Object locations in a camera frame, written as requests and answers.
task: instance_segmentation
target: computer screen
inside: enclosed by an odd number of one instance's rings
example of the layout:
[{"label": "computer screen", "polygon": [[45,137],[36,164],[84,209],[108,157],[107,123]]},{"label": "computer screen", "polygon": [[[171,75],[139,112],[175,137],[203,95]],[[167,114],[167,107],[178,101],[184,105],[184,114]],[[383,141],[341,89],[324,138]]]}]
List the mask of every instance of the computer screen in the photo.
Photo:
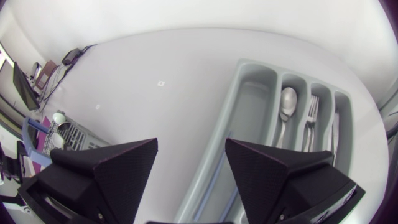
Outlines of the computer screen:
[{"label": "computer screen", "polygon": [[32,87],[30,87],[24,72],[18,67],[17,63],[14,63],[14,86],[29,110],[40,108]]}]

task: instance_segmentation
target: desk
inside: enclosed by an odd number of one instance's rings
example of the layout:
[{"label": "desk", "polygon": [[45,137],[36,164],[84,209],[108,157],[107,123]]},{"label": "desk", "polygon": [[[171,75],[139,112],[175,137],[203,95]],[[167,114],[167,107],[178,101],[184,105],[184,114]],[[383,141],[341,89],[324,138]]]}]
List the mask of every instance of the desk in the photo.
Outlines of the desk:
[{"label": "desk", "polygon": [[112,143],[159,138],[135,223],[171,222],[215,127],[240,58],[316,77],[350,93],[354,149],[348,175],[366,191],[345,223],[367,223],[388,170],[382,119],[365,86],[331,53],[290,37],[235,29],[184,29],[97,45],[51,97],[57,109]]}]

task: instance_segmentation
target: black object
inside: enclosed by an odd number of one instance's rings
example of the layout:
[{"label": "black object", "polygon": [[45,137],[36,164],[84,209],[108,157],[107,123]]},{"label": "black object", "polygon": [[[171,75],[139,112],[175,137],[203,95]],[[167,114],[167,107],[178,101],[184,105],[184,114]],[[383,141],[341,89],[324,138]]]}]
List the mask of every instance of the black object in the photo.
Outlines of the black object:
[{"label": "black object", "polygon": [[0,144],[0,174],[4,180],[14,179],[18,184],[22,183],[22,178],[25,174],[24,159],[26,150],[21,141],[17,142],[17,159],[6,156]]},{"label": "black object", "polygon": [[67,55],[62,59],[62,63],[64,64],[64,66],[72,64],[73,59],[77,58],[79,54],[81,54],[81,50],[78,48],[69,51]]},{"label": "black object", "polygon": [[332,153],[232,139],[226,155],[250,224],[339,223],[364,190],[332,167]]},{"label": "black object", "polygon": [[86,151],[52,150],[52,164],[18,189],[45,223],[133,223],[157,139]]},{"label": "black object", "polygon": [[35,91],[30,87],[24,72],[18,67],[17,62],[14,62],[14,86],[17,88],[19,95],[29,110],[40,108],[36,100],[37,94],[35,94]]}]

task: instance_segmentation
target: white bowl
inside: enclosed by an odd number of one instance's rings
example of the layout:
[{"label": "white bowl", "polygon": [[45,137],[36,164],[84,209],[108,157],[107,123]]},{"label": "white bowl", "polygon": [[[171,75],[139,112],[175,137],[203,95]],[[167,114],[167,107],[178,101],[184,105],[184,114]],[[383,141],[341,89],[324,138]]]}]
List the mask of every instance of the white bowl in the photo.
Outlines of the white bowl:
[{"label": "white bowl", "polygon": [[52,119],[57,124],[62,124],[67,120],[67,118],[61,113],[54,113]]},{"label": "white bowl", "polygon": [[63,140],[63,137],[61,135],[59,135],[58,133],[52,133],[51,140],[52,140],[52,144],[55,147],[57,147],[59,149],[63,148],[63,144],[65,143],[65,140]]}]

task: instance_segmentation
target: cable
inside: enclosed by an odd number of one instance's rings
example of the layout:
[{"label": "cable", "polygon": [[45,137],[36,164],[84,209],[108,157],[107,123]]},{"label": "cable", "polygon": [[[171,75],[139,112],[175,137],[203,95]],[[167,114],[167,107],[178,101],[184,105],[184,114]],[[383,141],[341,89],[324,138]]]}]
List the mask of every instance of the cable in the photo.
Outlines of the cable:
[{"label": "cable", "polygon": [[80,58],[81,56],[83,56],[83,55],[86,53],[86,51],[87,51],[90,47],[95,46],[95,45],[96,45],[96,44],[87,46],[87,47],[85,47],[80,53],[77,54],[77,56],[72,60],[72,63],[71,63],[71,65],[69,66],[69,68],[67,68],[67,69],[65,70],[65,72],[63,73],[63,77],[61,78],[61,80],[57,83],[57,85],[55,86],[55,88],[50,92],[50,94],[48,95],[48,97],[46,97],[44,100],[50,98],[50,96],[54,93],[55,89],[59,86],[59,84],[61,83],[61,81],[66,77],[66,75],[68,74],[68,72],[75,66],[75,64],[77,63],[77,61],[79,60],[79,58]]},{"label": "cable", "polygon": [[57,85],[56,85],[54,88],[52,88],[52,86],[51,86],[50,94],[42,100],[42,101],[46,101],[46,102],[45,102],[43,108],[42,108],[41,110],[39,110],[39,113],[42,113],[42,112],[43,112],[45,106],[47,105],[47,102],[49,101],[49,98],[50,98],[50,97],[52,96],[52,94],[55,92],[55,90],[57,89],[57,87],[59,86],[59,84],[61,84],[62,80],[66,77],[66,75],[68,74],[68,72],[75,66],[75,64],[77,63],[77,61],[79,61],[79,58],[80,58],[81,56],[83,56],[83,55],[86,53],[86,51],[87,51],[90,47],[92,47],[92,46],[96,46],[96,44],[93,44],[93,45],[90,45],[90,46],[86,46],[80,53],[78,53],[78,54],[76,55],[76,57],[72,60],[71,65],[70,65],[70,66],[65,70],[65,72],[63,73],[63,76],[62,76],[62,78],[58,81]]},{"label": "cable", "polygon": [[390,114],[389,116],[392,116],[392,115],[394,115],[394,114],[397,114],[398,113],[398,111],[396,111],[396,112],[393,112],[392,114]]}]

